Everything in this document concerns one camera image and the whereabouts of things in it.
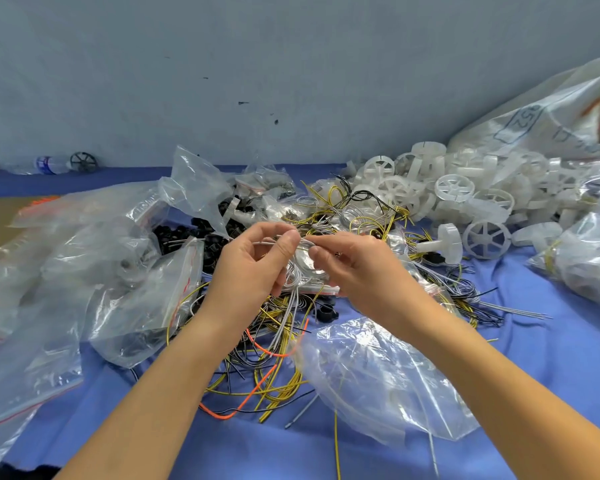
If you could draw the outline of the clear bag of white wheels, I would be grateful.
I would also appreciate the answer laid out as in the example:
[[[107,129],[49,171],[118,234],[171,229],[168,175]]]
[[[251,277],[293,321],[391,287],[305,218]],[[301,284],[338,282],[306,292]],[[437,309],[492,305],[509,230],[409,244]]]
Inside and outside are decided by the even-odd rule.
[[[565,210],[576,210],[576,217],[561,224],[561,233],[526,264],[600,305],[600,162],[568,191],[568,198]]]

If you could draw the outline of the person's left hand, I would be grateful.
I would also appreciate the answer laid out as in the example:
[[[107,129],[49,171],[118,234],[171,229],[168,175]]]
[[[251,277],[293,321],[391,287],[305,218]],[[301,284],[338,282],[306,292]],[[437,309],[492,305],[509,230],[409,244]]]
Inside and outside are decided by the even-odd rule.
[[[267,290],[267,253],[279,228],[295,228],[280,222],[261,222],[249,227],[225,245],[212,275],[198,317],[204,319],[229,348],[259,313]]]

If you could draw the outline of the clear plastic water bottle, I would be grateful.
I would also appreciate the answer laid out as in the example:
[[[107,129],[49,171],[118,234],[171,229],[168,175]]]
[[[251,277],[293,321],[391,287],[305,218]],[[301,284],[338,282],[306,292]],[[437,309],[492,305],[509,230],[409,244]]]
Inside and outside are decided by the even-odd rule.
[[[71,159],[67,156],[13,157],[0,163],[0,169],[23,176],[54,176],[73,171]]]

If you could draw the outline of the person's right forearm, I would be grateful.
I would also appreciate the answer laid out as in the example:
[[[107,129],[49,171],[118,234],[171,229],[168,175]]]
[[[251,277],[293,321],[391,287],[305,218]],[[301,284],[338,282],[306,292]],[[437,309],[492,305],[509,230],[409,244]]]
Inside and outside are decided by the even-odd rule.
[[[600,429],[431,301],[365,315],[450,380],[518,480],[600,480]]]

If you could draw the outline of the small clear bag of parts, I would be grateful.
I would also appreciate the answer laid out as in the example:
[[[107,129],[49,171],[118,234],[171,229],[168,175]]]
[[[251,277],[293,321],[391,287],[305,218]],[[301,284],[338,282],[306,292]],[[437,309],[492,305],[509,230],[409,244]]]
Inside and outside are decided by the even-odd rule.
[[[296,185],[285,169],[251,164],[235,177],[235,195],[251,198],[263,194],[284,198],[295,195]]]

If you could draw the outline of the heap of clear plastic bags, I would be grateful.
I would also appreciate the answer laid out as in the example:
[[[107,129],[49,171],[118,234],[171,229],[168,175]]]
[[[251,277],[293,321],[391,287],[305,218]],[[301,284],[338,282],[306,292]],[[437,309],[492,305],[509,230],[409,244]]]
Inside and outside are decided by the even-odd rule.
[[[135,284],[160,255],[157,184],[67,194],[16,215],[0,246],[0,460],[40,405],[82,382],[80,341],[96,289]]]

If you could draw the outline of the person's left forearm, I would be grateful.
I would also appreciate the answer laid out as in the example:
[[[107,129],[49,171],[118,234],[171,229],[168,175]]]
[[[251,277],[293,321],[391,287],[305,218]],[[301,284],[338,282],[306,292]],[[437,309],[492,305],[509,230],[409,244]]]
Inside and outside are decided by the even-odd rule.
[[[214,371],[252,320],[201,310],[55,480],[167,480]]]

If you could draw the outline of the large white woven sack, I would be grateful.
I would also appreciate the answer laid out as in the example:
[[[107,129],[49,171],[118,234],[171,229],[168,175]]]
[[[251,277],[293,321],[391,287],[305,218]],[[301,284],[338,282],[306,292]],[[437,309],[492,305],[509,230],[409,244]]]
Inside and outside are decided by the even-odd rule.
[[[600,58],[558,73],[453,136],[450,152],[600,159]]]

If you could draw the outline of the blue table cloth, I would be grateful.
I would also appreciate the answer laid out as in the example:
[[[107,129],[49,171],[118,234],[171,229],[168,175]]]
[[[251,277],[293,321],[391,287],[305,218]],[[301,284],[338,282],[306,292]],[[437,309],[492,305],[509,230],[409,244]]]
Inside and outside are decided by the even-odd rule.
[[[549,316],[508,316],[501,328],[481,328],[493,345],[529,375],[600,427],[600,308],[531,271],[532,250],[480,261],[472,279],[486,301]],[[82,349],[84,382],[45,404],[4,461],[32,470],[64,465],[134,384],[132,373]],[[321,401],[289,429],[285,425],[313,394],[274,411],[263,424],[253,413],[218,421],[197,414],[172,480],[336,480],[333,412]],[[401,450],[387,448],[338,420],[342,480],[435,480],[427,435],[408,434]]]

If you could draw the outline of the empty clear plastic bag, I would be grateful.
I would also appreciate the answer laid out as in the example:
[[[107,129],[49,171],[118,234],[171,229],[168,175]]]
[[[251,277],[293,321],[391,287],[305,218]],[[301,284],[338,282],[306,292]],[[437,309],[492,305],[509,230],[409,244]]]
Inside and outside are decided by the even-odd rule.
[[[480,427],[428,358],[367,317],[304,335],[293,359],[328,407],[384,445],[400,448],[415,431],[458,441]]]

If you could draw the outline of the pile of white plastic wheels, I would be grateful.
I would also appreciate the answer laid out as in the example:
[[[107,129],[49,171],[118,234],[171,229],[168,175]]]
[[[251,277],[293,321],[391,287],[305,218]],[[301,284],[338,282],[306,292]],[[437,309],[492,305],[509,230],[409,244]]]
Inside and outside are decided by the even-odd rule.
[[[529,150],[447,152],[423,142],[396,158],[348,162],[326,201],[344,229],[384,241],[403,223],[401,254],[458,266],[512,247],[544,250],[582,211],[584,172]]]

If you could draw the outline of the pile of black plastic parts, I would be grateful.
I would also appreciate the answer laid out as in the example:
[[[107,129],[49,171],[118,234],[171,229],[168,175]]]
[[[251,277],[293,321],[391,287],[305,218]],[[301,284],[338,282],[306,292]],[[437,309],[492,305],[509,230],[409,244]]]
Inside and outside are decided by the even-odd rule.
[[[153,229],[153,233],[158,238],[162,254],[179,250],[188,238],[198,239],[203,242],[202,272],[213,274],[225,245],[240,236],[248,226],[258,222],[260,217],[249,201],[237,196],[220,202],[217,207],[223,218],[227,237],[216,233],[211,224],[200,217],[192,217],[190,226],[159,225]]]

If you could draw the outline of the person's right hand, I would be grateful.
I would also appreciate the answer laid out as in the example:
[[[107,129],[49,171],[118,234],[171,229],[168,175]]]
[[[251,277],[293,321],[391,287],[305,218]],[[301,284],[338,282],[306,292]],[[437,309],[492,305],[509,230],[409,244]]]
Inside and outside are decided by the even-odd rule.
[[[329,276],[341,295],[363,315],[394,336],[409,341],[418,323],[435,302],[404,268],[400,259],[383,241],[370,235],[339,232],[307,238],[316,244],[359,244],[357,271],[353,276]]]

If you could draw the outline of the black plastic wheel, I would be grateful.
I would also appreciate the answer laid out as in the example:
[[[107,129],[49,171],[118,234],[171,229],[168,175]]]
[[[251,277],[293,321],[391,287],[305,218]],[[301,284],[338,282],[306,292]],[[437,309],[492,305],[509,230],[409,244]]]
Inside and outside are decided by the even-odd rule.
[[[68,161],[71,171],[78,173],[93,173],[100,168],[96,157],[88,152],[75,152]]]

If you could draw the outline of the crumpled upright clear bag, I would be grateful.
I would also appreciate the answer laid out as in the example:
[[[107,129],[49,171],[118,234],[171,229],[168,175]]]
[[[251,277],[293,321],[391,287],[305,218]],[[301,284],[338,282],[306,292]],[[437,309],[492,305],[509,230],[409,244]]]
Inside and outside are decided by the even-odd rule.
[[[216,234],[227,238],[218,205],[233,196],[233,188],[214,165],[177,146],[170,177],[158,181],[161,198],[190,217],[206,220]]]

